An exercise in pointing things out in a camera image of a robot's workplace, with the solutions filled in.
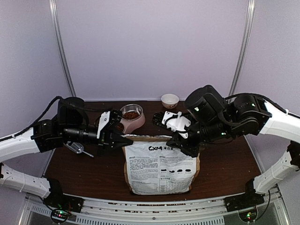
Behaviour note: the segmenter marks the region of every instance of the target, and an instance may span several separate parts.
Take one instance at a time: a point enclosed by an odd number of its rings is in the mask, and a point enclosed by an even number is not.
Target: metal bowl
[[[137,104],[129,104],[129,105],[123,106],[121,108],[121,112],[122,112],[123,115],[125,113],[128,113],[128,112],[138,113],[139,114],[138,117],[136,117],[135,119],[132,119],[132,120],[128,120],[128,121],[133,121],[133,120],[137,120],[138,118],[141,117],[141,115],[143,114],[143,108],[140,105],[137,105]]]

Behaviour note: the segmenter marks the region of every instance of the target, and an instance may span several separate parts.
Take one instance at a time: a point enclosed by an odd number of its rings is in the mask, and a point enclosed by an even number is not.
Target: metal grille
[[[136,224],[143,224],[143,223],[122,223],[122,222],[111,222],[111,221],[104,221],[94,218],[86,218],[77,216],[76,219],[77,224],[81,225],[136,225]],[[224,218],[223,217],[216,217],[212,219],[201,219],[197,222],[188,222],[188,223],[155,223],[155,224],[163,224],[163,225],[224,225]]]
[[[50,216],[50,214],[51,214],[51,211],[48,210],[47,208],[40,207],[40,206],[37,206],[37,205],[33,205],[32,208],[31,208],[31,211],[42,214],[42,215],[46,215],[46,216]]]

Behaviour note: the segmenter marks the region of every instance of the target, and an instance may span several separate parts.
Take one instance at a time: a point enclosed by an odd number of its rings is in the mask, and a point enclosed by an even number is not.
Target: wooden table
[[[126,104],[139,104],[144,109],[146,122],[135,130],[137,135],[171,135],[154,126],[154,113],[165,111],[160,102],[89,102],[87,107],[120,109]],[[185,112],[183,102],[176,111]],[[99,113],[90,113],[94,122]],[[58,179],[66,194],[120,201],[181,201],[232,195],[245,191],[245,183],[260,174],[256,161],[244,137],[225,145],[209,145],[201,152],[200,173],[188,193],[178,195],[139,196],[130,193],[124,179],[125,158],[121,149],[97,157],[97,146],[85,146],[86,154],[75,154],[60,148],[54,153],[46,172],[47,178]]]

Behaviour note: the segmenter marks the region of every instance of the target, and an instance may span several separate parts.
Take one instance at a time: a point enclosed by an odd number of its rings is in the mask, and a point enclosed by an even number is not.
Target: white wall
[[[185,99],[208,83],[227,95],[247,7],[247,0],[57,1],[77,95]]]
[[[0,0],[0,137],[32,123],[56,95],[69,96],[48,0]],[[47,114],[56,113],[54,106]],[[49,153],[5,162],[41,176]],[[0,224],[15,225],[24,193],[0,187]]]
[[[258,0],[249,46],[236,93],[264,94],[300,114],[300,1]],[[288,140],[249,137],[265,169],[286,150]],[[299,224],[300,174],[279,184],[292,224]]]

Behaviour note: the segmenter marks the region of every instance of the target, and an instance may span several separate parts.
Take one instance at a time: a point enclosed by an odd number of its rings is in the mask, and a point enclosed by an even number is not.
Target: white bowl
[[[165,94],[161,97],[163,106],[167,109],[173,109],[179,102],[179,97],[174,94]]]

